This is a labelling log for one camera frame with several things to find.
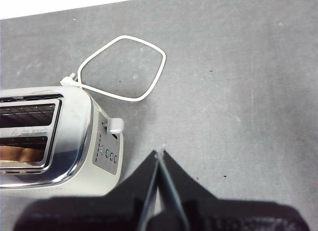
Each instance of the gray surface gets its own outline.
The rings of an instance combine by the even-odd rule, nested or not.
[[[216,196],[290,204],[318,230],[317,8],[318,0],[134,0],[4,20],[1,87],[58,85],[121,34],[148,40],[167,54],[148,98],[92,93],[126,122],[122,178],[165,148]],[[84,69],[84,82],[140,94],[159,66],[149,51],[121,42]],[[3,230],[22,204],[1,197]]]

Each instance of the white cable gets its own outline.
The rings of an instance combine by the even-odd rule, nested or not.
[[[128,39],[128,40],[133,40],[133,41],[137,41],[140,42],[142,44],[145,44],[153,49],[155,49],[156,51],[158,51],[161,55],[162,55],[162,61],[160,64],[160,67],[158,69],[158,72],[156,74],[156,77],[154,79],[154,81],[151,83],[151,85],[149,86],[149,88],[146,90],[146,92],[141,95],[140,97],[137,98],[130,98],[130,97],[123,97],[123,96],[119,96],[113,93],[109,93],[91,86],[88,86],[86,84],[82,84],[81,83],[81,71],[83,70],[83,68],[87,65],[87,63],[89,61],[91,61],[94,57],[96,57],[98,54],[100,54],[101,52],[103,52],[104,50],[106,50],[108,47],[110,47],[111,45],[113,45],[114,43],[116,43],[117,41],[121,40],[121,39]],[[148,42],[148,41],[144,41],[142,39],[139,39],[137,37],[133,37],[133,36],[126,36],[126,35],[122,35],[119,36],[115,39],[113,39],[112,41],[108,42],[106,45],[104,45],[103,47],[101,47],[99,50],[97,50],[96,52],[94,52],[92,55],[90,55],[86,60],[83,61],[83,63],[79,66],[78,68],[78,82],[74,81],[73,78],[75,77],[75,74],[72,73],[69,77],[65,77],[64,79],[61,80],[61,85],[63,86],[76,86],[76,87],[82,87],[82,88],[86,88],[89,90],[92,90],[94,92],[112,97],[112,98],[116,98],[116,99],[120,99],[120,100],[124,100],[124,101],[130,101],[130,102],[137,102],[140,100],[143,100],[144,98],[146,98],[151,91],[153,90],[153,88],[155,87],[165,64],[165,60],[166,60],[166,55],[165,52],[160,49],[159,47],[155,46],[154,44]]]

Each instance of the toaster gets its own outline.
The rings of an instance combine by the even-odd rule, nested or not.
[[[106,194],[120,177],[123,128],[78,87],[0,90],[1,194]]]

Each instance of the white wall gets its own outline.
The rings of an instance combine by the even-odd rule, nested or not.
[[[127,0],[0,0],[0,19]]]

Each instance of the toaster lever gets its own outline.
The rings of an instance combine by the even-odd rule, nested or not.
[[[119,134],[124,130],[124,120],[122,118],[110,118],[107,123],[103,123],[107,133]]]

